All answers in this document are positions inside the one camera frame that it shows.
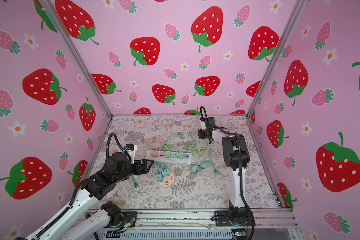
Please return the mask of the teal charger plug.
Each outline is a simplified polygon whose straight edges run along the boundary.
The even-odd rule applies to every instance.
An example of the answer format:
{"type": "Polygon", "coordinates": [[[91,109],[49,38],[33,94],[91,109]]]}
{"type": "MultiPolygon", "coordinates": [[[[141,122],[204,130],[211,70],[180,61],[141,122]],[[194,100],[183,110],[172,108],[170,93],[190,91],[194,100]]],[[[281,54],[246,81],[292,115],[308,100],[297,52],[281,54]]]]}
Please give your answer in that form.
{"type": "Polygon", "coordinates": [[[162,173],[157,173],[157,181],[161,183],[163,181],[163,175],[162,173]]]}

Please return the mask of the green charger plug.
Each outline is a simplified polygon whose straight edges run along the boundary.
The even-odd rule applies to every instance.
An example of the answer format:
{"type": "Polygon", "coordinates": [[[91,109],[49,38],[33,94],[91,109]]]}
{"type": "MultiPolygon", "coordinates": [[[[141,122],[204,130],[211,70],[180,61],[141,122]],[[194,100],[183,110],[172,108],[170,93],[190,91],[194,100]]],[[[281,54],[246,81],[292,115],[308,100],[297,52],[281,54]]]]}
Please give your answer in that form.
{"type": "Polygon", "coordinates": [[[171,157],[171,152],[170,151],[164,151],[163,155],[165,158],[170,158],[171,157]]]}
{"type": "Polygon", "coordinates": [[[177,152],[177,159],[183,159],[184,158],[184,152],[177,152]]]}

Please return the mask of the blue charger plug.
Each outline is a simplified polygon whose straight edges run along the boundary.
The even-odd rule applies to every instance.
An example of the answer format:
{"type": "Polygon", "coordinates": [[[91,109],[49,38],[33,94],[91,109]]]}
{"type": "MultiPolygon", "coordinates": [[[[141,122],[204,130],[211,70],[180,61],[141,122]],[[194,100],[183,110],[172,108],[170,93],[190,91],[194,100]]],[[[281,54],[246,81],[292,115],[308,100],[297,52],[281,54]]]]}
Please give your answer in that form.
{"type": "Polygon", "coordinates": [[[170,175],[170,171],[168,169],[162,170],[162,177],[168,177],[170,175]]]}

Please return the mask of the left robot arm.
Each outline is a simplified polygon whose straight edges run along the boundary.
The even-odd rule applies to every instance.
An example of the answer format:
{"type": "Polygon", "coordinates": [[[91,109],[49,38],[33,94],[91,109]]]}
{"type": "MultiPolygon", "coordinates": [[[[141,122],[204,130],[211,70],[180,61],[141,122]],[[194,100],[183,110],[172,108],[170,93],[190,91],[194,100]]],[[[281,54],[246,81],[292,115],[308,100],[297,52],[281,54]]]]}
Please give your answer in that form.
{"type": "Polygon", "coordinates": [[[27,236],[28,240],[85,239],[95,231],[122,222],[122,211],[108,202],[90,218],[74,227],[74,223],[92,206],[113,191],[116,184],[132,176],[146,175],[153,160],[135,160],[135,146],[122,146],[115,133],[107,139],[106,160],[103,167],[82,180],[74,189],[71,200],[50,220],[27,236]]]}

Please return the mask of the pink USB charger plug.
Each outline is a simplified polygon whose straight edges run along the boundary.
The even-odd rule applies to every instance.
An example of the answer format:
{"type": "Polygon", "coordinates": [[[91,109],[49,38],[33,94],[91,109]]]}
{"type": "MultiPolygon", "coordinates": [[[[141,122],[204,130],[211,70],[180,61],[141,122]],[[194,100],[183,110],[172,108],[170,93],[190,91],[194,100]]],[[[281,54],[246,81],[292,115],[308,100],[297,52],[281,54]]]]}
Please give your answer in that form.
{"type": "Polygon", "coordinates": [[[151,154],[152,157],[157,157],[159,155],[157,150],[151,150],[150,154],[151,154]]]}

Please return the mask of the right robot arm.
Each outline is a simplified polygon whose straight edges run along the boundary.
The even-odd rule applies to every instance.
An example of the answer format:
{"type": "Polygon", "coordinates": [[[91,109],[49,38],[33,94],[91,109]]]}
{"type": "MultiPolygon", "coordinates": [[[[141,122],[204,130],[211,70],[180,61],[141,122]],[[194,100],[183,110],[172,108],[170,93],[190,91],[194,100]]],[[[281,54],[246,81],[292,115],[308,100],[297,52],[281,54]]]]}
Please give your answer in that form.
{"type": "Polygon", "coordinates": [[[245,175],[250,162],[250,154],[245,137],[236,132],[229,132],[227,128],[219,127],[215,118],[208,117],[204,106],[200,107],[201,126],[198,130],[200,139],[207,139],[209,143],[218,142],[222,146],[223,159],[230,169],[231,196],[226,215],[216,214],[217,223],[229,222],[233,226],[256,225],[253,211],[245,199],[245,175]]]}

